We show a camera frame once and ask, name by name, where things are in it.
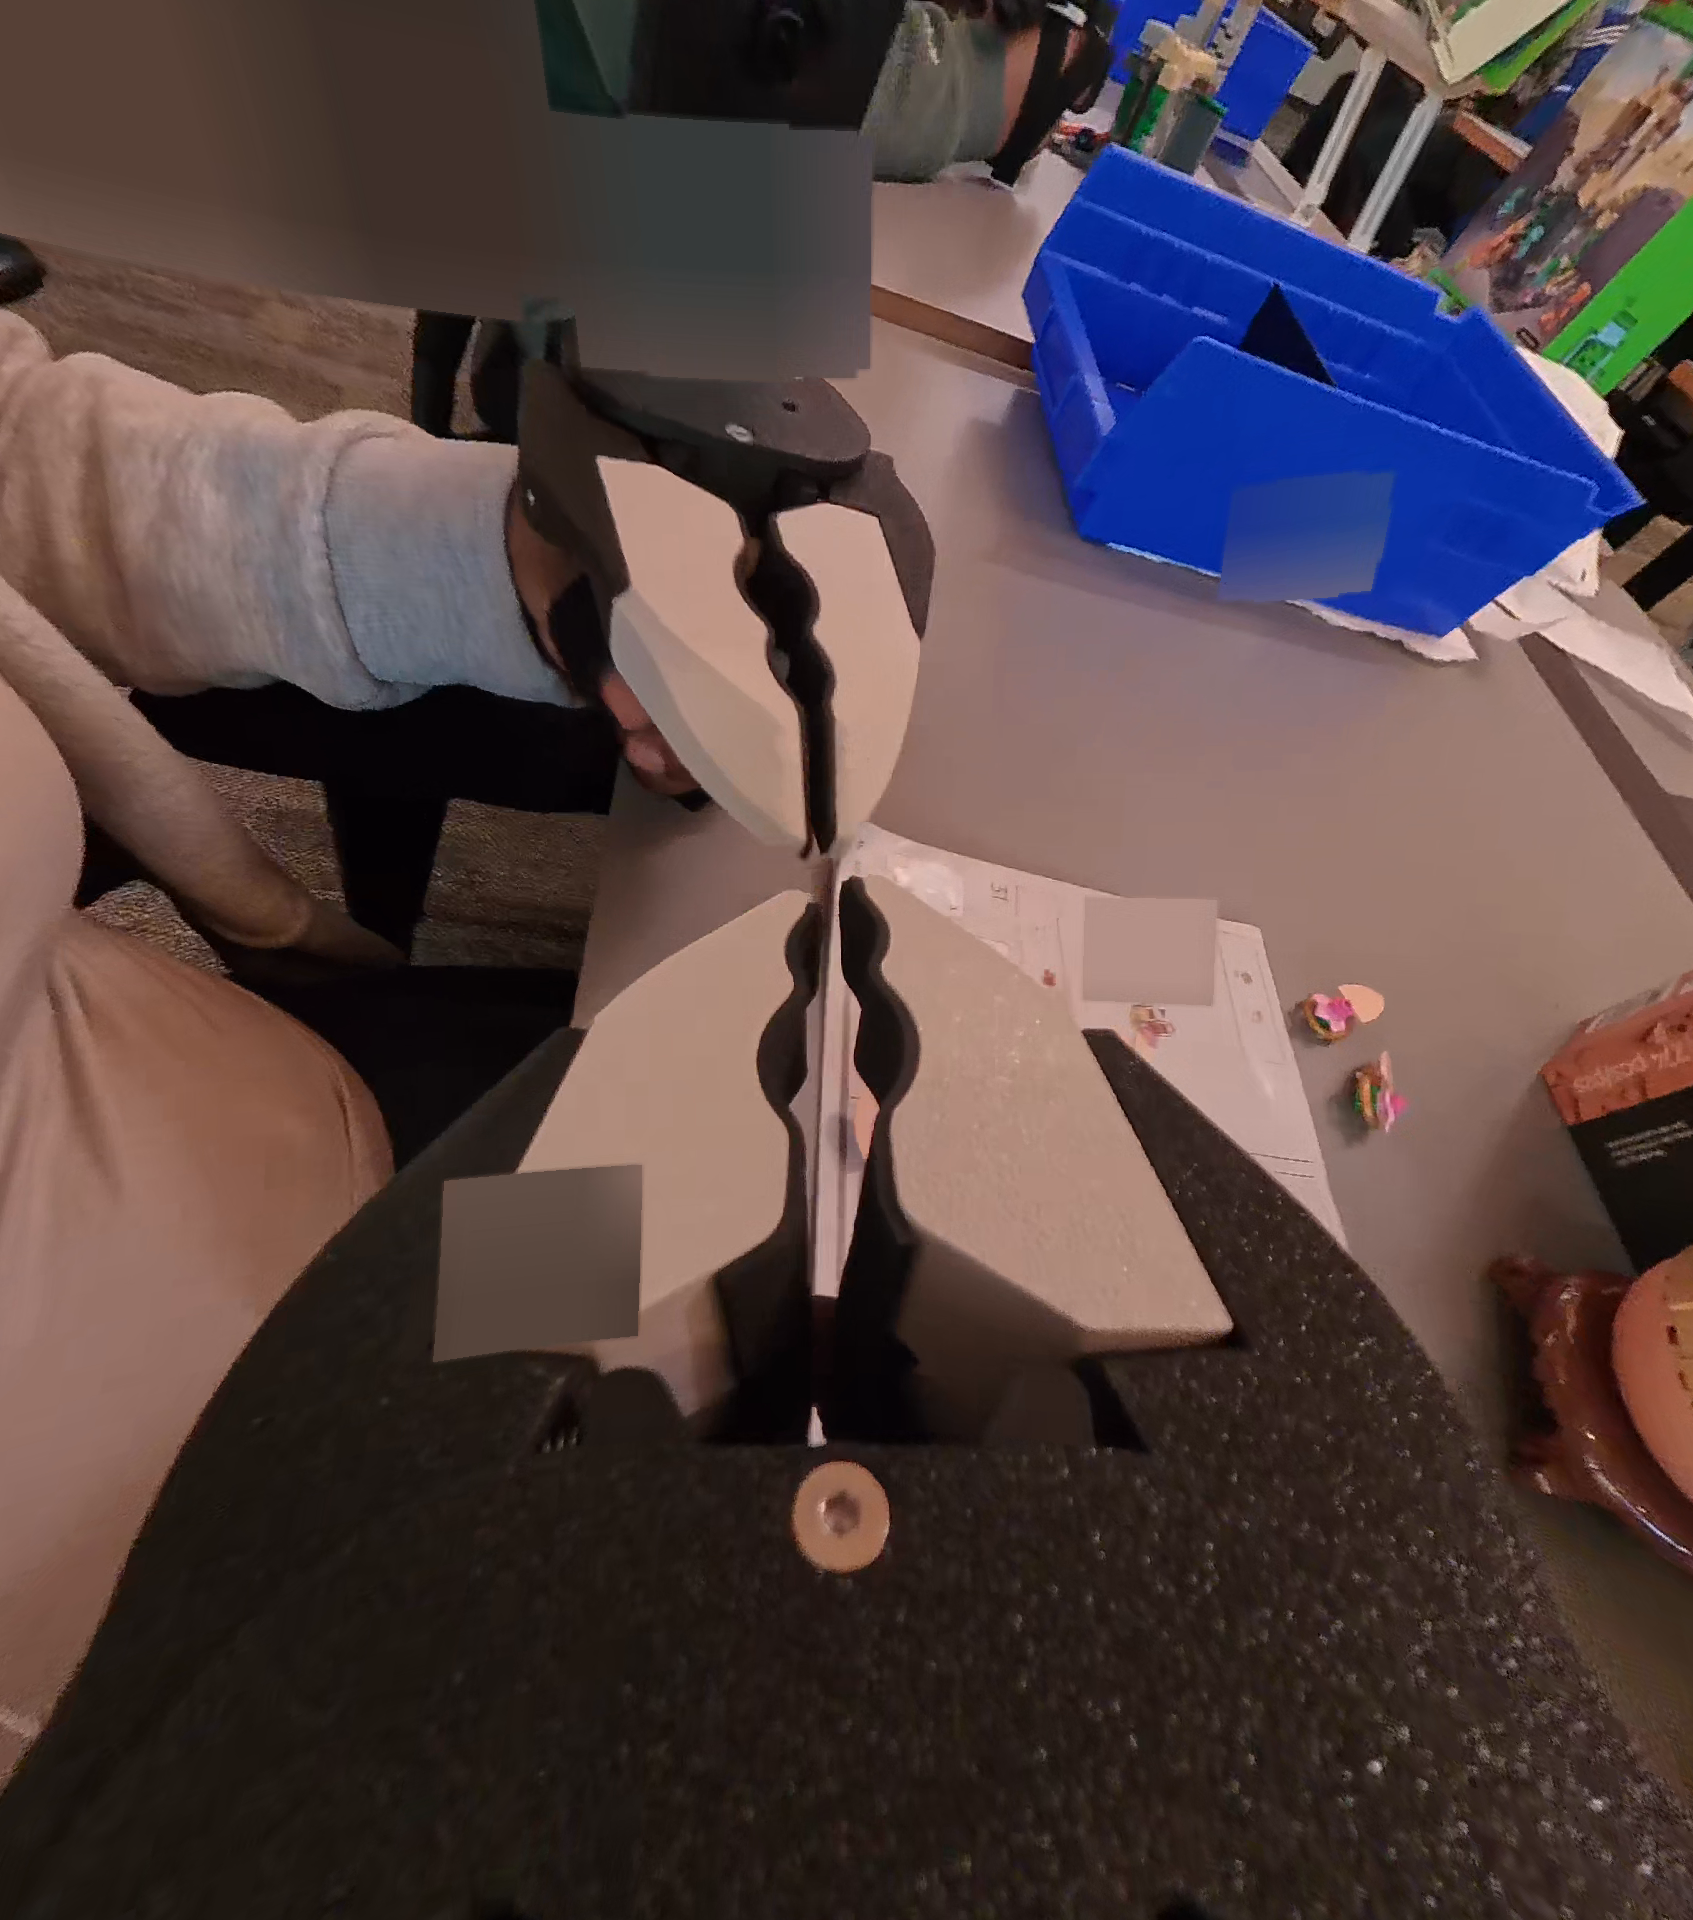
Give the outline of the grey desk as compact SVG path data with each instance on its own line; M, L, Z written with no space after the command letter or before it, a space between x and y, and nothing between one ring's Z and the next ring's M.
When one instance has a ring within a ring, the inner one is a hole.
M1518 1379L1498 1256L1625 1250L1539 1080L1580 1018L1693 969L1693 892L1580 730L1598 705L1680 800L1693 741L1489 639L1431 665L1079 540L1018 366L1022 289L1079 177L1043 157L875 188L876 322L846 397L925 509L929 641L883 829L1256 925L1286 1005L1358 982L1409 1101L1358 1139L1353 1047L1295 1047L1345 1241L1498 1433Z

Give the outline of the person's left hand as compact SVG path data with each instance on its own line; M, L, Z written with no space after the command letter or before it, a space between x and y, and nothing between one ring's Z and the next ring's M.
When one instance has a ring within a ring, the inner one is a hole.
M596 594L579 559L531 525L520 486L506 500L504 552L527 632L566 694L613 727L620 758L644 790L702 807L701 782L613 665Z

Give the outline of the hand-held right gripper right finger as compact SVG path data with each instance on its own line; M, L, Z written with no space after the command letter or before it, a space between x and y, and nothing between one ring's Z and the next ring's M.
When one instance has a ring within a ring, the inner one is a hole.
M914 1038L875 1093L914 1243L899 1339L925 1371L1225 1341L1233 1328L1070 1005L890 876L843 886L841 927L879 937L872 993Z

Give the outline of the pink brown brick-built model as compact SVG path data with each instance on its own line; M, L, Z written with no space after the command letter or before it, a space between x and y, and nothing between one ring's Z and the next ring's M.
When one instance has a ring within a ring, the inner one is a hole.
M1636 1279L1502 1258L1488 1280L1528 1343L1513 1480L1608 1514L1693 1579L1693 1245Z

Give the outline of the white crumpled paper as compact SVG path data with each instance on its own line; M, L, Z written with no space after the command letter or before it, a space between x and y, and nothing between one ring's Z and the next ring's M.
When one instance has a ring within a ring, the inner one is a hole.
M1366 612L1348 612L1308 599L1295 607L1342 630L1376 634L1436 665L1476 660L1476 639L1541 639L1628 688L1643 705L1671 715L1676 727L1693 738L1693 684L1676 655L1657 639L1603 617L1592 596L1567 592L1571 559L1566 550L1553 571L1508 589L1502 600L1445 636L1387 627Z

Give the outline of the beige hoodie drawstring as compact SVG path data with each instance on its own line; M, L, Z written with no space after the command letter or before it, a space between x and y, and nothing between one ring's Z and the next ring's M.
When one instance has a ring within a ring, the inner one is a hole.
M23 484L0 461L0 678L40 721L78 800L210 947L342 970L402 954L316 898L259 846L199 769L132 707L69 627L129 578L92 465Z

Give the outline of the small brick-built figures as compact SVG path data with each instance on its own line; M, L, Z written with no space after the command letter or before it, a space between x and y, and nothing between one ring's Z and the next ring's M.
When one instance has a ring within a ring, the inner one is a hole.
M1198 4L1178 20L1149 18L1128 64L1110 142L1191 179L1209 153L1219 102L1219 29L1229 4Z

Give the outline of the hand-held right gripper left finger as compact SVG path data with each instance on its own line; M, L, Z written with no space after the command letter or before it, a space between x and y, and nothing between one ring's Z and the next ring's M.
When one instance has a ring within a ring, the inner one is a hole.
M794 1001L789 941L807 897L783 890L625 989L590 1025L534 1140L531 1178L636 1167L638 1321L608 1337L584 1308L544 1352L662 1379L734 1372L714 1279L783 1222L784 1094L763 1087L767 1027Z

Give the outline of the blue plastic bin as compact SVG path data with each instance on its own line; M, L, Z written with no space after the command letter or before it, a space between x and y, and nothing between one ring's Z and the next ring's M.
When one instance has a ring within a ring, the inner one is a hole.
M1643 505L1606 405L1436 287L1128 150L1026 283L1084 540L1443 641Z
M1116 27L1110 38L1116 82L1128 82L1149 25L1160 20L1184 33L1201 9L1201 2L1116 4ZM1288 104L1293 84L1313 56L1313 38L1298 30L1280 4L1261 4L1244 53L1219 87L1219 102L1225 109L1222 134L1244 144L1259 141L1276 111Z

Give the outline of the person's beige hoodie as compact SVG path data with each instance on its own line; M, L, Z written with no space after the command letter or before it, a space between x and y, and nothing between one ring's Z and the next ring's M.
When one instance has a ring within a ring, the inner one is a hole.
M0 1788L189 1429L390 1172L326 1045L74 908L85 855L0 667Z

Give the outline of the person's left forearm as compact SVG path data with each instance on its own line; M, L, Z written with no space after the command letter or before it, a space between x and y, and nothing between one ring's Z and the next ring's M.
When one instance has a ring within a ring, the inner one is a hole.
M55 354L0 310L0 673L575 708L506 552L519 458Z

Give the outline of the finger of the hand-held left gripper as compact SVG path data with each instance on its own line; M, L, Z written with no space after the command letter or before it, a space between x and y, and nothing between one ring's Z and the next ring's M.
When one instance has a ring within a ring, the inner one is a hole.
M696 786L763 845L811 845L802 722L741 592L736 511L665 466L596 465L627 587L610 619L618 678Z
M881 805L903 754L921 639L876 516L816 503L776 519L812 589L811 641L827 686L816 705L824 772L812 790L816 845L839 846Z

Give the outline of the printed instruction booklet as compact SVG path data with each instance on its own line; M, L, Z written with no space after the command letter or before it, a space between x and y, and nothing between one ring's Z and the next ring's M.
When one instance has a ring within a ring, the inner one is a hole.
M1289 1018L1256 927L1196 901L1124 901L875 826L841 852L834 897L866 876L899 883L1060 990L1084 1035L1113 1035L1320 1227L1343 1237ZM1165 1008L1178 1035L1142 1052L1130 1041L1134 1005Z

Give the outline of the large green set box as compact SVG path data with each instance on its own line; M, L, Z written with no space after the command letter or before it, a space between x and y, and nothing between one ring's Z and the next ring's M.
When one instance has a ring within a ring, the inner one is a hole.
M1431 279L1599 395L1693 317L1693 4L1637 17Z

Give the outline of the white table legs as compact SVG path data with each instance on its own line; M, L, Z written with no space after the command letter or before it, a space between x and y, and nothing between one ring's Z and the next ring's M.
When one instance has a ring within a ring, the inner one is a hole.
M1348 95L1358 80L1358 72L1343 74L1308 115L1299 132L1293 134L1286 167L1293 180L1305 185L1324 154L1330 137L1339 120ZM1339 170L1324 200L1326 218L1351 236L1362 213L1380 188L1382 175L1408 132L1409 119L1425 99L1423 89L1395 64L1387 62L1380 72L1378 87L1353 139L1339 160ZM1382 218L1374 241L1374 256L1383 260L1403 260L1413 253L1423 233L1447 236L1455 222L1454 213L1454 141L1449 130L1438 125L1419 157L1415 157L1409 175L1400 185L1391 207Z

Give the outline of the small green set box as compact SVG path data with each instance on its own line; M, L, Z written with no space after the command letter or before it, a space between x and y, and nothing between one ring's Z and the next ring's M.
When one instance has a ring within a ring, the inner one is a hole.
M1422 2L1449 89L1508 92L1599 2Z

